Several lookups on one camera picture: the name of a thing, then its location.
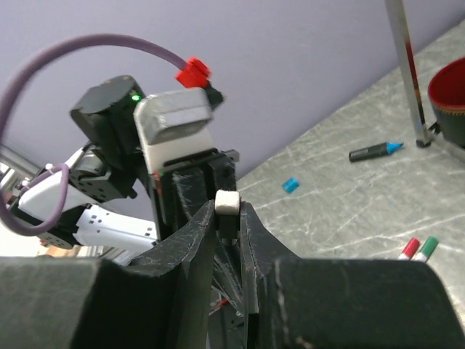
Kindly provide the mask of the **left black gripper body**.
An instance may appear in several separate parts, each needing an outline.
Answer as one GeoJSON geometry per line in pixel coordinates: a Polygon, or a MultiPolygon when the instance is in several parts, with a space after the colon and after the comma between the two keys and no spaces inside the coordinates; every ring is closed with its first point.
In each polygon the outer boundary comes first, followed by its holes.
{"type": "Polygon", "coordinates": [[[218,190],[235,190],[236,150],[206,151],[163,163],[152,172],[152,202],[155,204],[159,239],[178,231],[218,190]]]}

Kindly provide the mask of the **black blue highlighter marker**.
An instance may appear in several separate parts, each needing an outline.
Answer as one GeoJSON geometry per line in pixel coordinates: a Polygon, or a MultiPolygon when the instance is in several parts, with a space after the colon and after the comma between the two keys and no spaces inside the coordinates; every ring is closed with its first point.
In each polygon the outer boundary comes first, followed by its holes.
{"type": "Polygon", "coordinates": [[[361,148],[356,151],[350,151],[348,159],[351,163],[378,159],[385,156],[390,156],[403,147],[403,143],[385,142],[377,145],[372,145],[366,148],[361,148]]]}

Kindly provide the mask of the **blue highlighter cap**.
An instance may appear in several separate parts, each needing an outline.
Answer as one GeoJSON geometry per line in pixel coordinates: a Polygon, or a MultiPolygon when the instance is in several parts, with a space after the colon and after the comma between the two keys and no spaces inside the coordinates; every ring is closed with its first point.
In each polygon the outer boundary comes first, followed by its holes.
{"type": "Polygon", "coordinates": [[[282,188],[287,193],[293,193],[299,187],[299,182],[291,177],[282,184],[282,188]]]}

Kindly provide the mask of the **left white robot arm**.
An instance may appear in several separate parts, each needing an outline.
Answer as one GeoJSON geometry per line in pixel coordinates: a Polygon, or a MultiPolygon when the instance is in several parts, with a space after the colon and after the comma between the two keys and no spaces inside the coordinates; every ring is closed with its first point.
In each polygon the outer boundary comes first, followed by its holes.
{"type": "Polygon", "coordinates": [[[204,348],[211,291],[244,311],[238,155],[206,130],[223,99],[208,79],[147,96],[130,76],[81,97],[70,116],[89,141],[66,189],[43,169],[8,214],[35,227],[64,196],[43,239],[121,255],[2,259],[3,348],[204,348]]]}

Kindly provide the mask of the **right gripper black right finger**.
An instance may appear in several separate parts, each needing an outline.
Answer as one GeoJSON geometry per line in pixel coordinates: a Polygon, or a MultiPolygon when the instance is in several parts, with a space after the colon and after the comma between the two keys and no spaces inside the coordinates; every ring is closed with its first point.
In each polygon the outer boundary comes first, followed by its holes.
{"type": "Polygon", "coordinates": [[[425,263],[297,257],[242,203],[249,348],[462,348],[464,331],[425,263]]]}

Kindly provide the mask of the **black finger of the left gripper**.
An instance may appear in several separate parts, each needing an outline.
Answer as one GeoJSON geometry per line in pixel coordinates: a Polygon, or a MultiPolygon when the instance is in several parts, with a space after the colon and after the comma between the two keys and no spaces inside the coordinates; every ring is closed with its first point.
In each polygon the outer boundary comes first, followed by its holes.
{"type": "Polygon", "coordinates": [[[211,285],[210,348],[245,348],[245,303],[239,244],[217,245],[211,285]]]}

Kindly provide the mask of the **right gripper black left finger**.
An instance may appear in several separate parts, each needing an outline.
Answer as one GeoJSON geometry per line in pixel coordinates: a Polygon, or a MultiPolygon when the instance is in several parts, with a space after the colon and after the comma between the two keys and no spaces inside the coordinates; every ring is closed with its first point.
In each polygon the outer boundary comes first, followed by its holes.
{"type": "Polygon", "coordinates": [[[1,260],[3,348],[204,348],[217,242],[214,202],[145,264],[1,260]]]}

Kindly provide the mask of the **white pen with red tip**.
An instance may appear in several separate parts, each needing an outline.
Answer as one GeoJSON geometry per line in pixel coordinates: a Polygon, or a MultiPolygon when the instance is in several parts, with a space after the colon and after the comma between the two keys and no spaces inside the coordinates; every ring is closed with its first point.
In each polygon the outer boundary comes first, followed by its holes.
{"type": "Polygon", "coordinates": [[[411,238],[408,243],[404,246],[403,250],[397,257],[399,260],[411,260],[418,248],[420,247],[421,242],[417,238],[411,238]]]}

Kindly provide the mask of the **small black pen cap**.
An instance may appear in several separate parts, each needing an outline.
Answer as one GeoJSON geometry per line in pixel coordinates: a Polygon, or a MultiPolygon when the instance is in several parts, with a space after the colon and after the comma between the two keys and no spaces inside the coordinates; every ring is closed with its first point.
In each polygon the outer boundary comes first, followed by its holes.
{"type": "Polygon", "coordinates": [[[240,194],[237,191],[218,190],[214,200],[217,235],[226,246],[239,239],[240,194]]]}

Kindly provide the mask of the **white pen with green tip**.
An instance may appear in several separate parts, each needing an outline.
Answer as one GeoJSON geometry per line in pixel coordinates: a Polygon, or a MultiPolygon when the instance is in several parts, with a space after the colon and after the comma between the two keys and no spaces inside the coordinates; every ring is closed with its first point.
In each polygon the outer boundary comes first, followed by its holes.
{"type": "Polygon", "coordinates": [[[439,241],[436,237],[429,236],[413,259],[418,262],[427,262],[437,248],[438,244],[439,241]]]}

